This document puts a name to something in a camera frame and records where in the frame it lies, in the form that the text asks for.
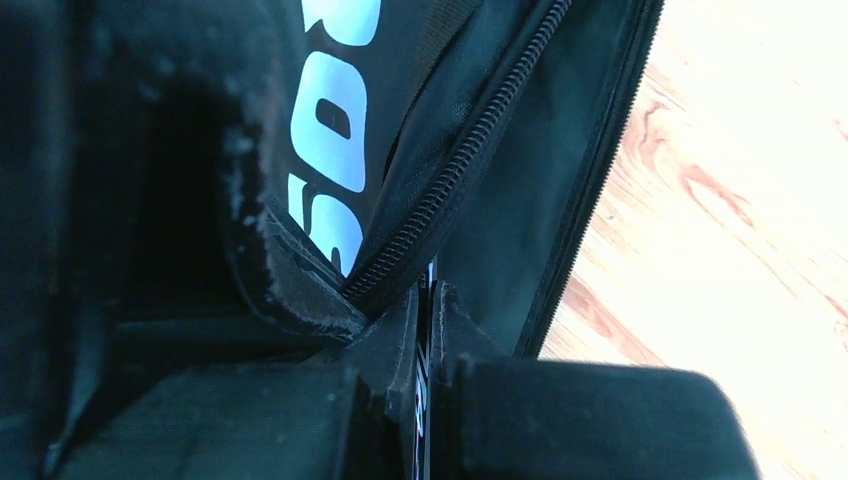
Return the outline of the badminton racket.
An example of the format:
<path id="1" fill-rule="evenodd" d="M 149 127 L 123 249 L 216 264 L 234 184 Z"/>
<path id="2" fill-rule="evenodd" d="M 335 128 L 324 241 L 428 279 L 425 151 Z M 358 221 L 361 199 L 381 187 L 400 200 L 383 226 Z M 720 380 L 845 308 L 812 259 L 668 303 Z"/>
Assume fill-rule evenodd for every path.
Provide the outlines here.
<path id="1" fill-rule="evenodd" d="M 415 390 L 415 480 L 430 478 L 430 376 L 431 376 L 431 330 L 432 298 L 436 282 L 436 260 L 432 260 L 418 282 L 419 310 L 416 343 L 416 390 Z"/>

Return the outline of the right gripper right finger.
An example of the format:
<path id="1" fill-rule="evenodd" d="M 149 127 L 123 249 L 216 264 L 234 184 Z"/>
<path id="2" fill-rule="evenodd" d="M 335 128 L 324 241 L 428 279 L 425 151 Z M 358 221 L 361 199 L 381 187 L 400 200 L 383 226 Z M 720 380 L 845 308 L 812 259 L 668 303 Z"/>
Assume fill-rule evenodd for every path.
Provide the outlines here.
<path id="1" fill-rule="evenodd" d="M 432 290 L 434 479 L 754 479 L 736 414 L 710 378 L 675 369 L 518 359 Z"/>

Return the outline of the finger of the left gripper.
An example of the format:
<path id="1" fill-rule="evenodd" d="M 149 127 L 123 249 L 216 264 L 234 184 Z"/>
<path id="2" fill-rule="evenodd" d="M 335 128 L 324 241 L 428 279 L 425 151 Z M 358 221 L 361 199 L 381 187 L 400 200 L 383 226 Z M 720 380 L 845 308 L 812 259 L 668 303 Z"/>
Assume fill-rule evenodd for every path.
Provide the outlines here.
<path id="1" fill-rule="evenodd" d="M 1 475 L 45 479 L 106 401 L 196 347 L 352 339 L 282 217 L 269 1 L 1 5 Z"/>

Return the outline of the black racket bag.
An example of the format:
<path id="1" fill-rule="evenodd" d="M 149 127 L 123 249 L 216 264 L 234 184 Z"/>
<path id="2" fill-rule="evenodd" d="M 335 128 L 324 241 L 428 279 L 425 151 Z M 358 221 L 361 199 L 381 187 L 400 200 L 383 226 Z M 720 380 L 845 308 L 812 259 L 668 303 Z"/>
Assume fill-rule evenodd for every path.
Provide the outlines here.
<path id="1" fill-rule="evenodd" d="M 244 295 L 347 337 L 433 269 L 504 350 L 550 329 L 660 1 L 273 1 L 283 92 L 272 228 Z"/>

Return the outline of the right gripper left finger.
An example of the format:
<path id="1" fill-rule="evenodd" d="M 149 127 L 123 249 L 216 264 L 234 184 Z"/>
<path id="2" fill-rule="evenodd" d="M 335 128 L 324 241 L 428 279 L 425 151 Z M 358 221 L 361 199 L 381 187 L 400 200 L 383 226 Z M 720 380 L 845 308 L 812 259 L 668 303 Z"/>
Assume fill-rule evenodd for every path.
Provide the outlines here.
<path id="1" fill-rule="evenodd" d="M 328 362 L 145 352 L 86 410 L 61 479 L 412 479 L 419 295 Z"/>

